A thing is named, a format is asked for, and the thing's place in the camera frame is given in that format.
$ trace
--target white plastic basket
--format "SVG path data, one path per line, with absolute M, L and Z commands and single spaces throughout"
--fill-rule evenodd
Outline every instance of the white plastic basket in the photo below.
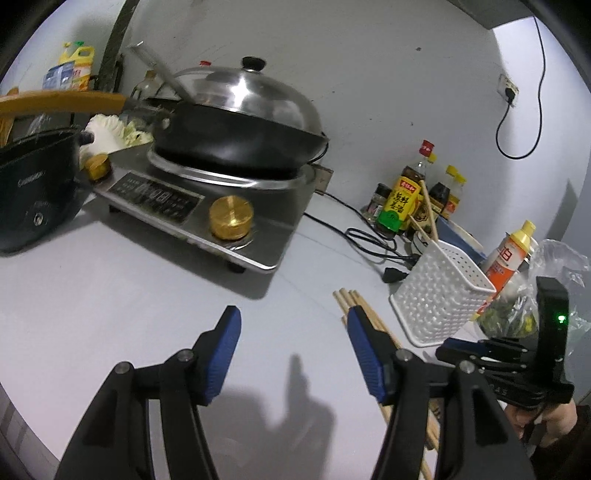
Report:
M 439 241 L 430 242 L 390 303 L 413 345 L 426 347 L 454 335 L 494 292 L 470 257 Z

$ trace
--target stainless steel lid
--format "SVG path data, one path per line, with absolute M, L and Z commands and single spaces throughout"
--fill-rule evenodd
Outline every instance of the stainless steel lid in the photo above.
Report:
M 243 113 L 314 135 L 322 134 L 320 116 L 304 95 L 261 73 L 267 62 L 244 57 L 242 68 L 202 65 L 175 74 L 198 105 Z

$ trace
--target white countertop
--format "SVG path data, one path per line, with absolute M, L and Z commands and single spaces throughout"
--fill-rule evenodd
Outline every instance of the white countertop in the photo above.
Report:
M 328 197 L 314 195 L 307 211 L 363 228 Z M 385 424 L 332 292 L 358 290 L 420 351 L 395 320 L 384 265 L 305 217 L 273 275 L 231 273 L 218 257 L 108 214 L 100 200 L 0 265 L 0 382 L 58 458 L 117 362 L 162 362 L 232 304 L 242 334 L 221 395 L 200 410 L 220 477 L 369 479 Z

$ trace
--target gold knob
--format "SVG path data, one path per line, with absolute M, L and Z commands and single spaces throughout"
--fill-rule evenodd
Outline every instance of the gold knob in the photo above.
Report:
M 99 153 L 84 162 L 90 181 L 99 181 L 111 173 L 111 161 L 106 153 Z
M 217 199 L 209 208 L 209 226 L 222 240 L 238 240 L 251 229 L 252 205 L 236 195 Z

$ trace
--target human hand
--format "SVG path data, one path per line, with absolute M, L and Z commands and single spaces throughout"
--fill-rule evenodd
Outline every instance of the human hand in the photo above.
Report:
M 517 436 L 522 438 L 525 426 L 535 419 L 538 412 L 507 405 L 505 414 Z M 536 423 L 541 422 L 546 423 L 546 434 L 542 438 L 540 446 L 548 447 L 568 434 L 577 423 L 577 408 L 574 400 L 567 404 L 552 405 L 546 408 L 536 421 Z

